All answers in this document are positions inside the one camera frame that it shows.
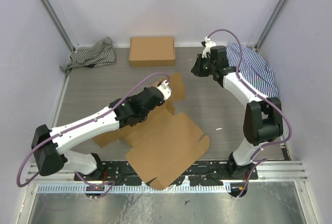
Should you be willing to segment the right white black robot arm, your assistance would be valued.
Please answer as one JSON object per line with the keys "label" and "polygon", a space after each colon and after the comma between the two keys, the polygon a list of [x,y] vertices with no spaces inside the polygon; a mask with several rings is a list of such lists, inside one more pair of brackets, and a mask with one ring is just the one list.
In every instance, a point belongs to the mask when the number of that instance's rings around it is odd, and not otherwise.
{"label": "right white black robot arm", "polygon": [[245,107],[243,122],[244,140],[229,155],[226,173],[233,179],[241,179],[253,168],[254,158],[265,144],[283,134],[283,120],[280,113],[264,100],[259,100],[236,74],[236,67],[230,66],[225,46],[205,46],[197,55],[191,72],[197,77],[212,76],[218,84],[231,92]]}

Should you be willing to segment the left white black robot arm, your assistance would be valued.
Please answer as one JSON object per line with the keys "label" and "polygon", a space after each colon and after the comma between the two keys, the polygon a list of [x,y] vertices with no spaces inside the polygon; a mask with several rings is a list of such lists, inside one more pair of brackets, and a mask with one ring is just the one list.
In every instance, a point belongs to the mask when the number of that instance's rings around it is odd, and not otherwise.
{"label": "left white black robot arm", "polygon": [[49,176],[68,169],[100,180],[104,176],[100,158],[94,153],[73,152],[71,148],[100,134],[144,122],[149,112],[163,105],[171,93],[168,85],[146,87],[139,94],[116,99],[96,114],[71,124],[52,130],[45,124],[37,127],[31,149],[39,174]]}

